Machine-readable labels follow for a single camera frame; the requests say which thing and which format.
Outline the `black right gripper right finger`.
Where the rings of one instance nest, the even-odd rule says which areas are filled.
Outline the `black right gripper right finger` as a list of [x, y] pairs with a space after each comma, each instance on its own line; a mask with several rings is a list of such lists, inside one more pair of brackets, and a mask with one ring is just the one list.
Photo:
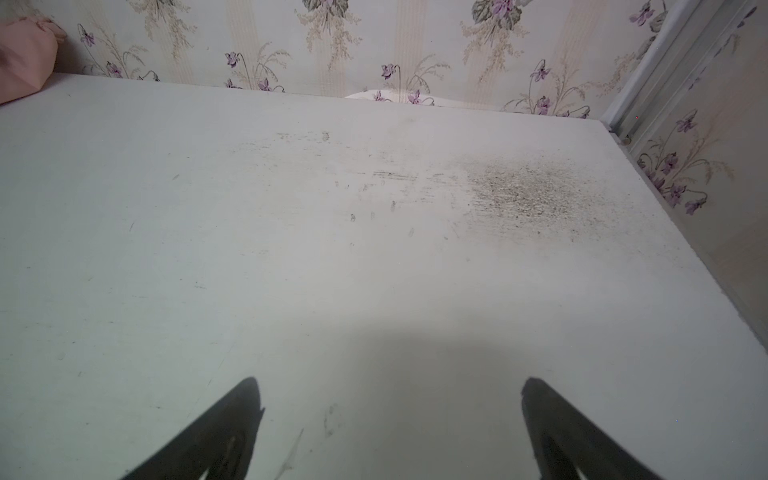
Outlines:
[[543, 479], [659, 477], [544, 380], [526, 380], [521, 407]]

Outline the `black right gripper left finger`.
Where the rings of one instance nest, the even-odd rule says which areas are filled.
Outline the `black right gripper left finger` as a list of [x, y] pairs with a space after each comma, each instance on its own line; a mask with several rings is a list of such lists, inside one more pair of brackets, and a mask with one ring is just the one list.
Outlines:
[[265, 409], [257, 380], [239, 382], [127, 479], [243, 479]]

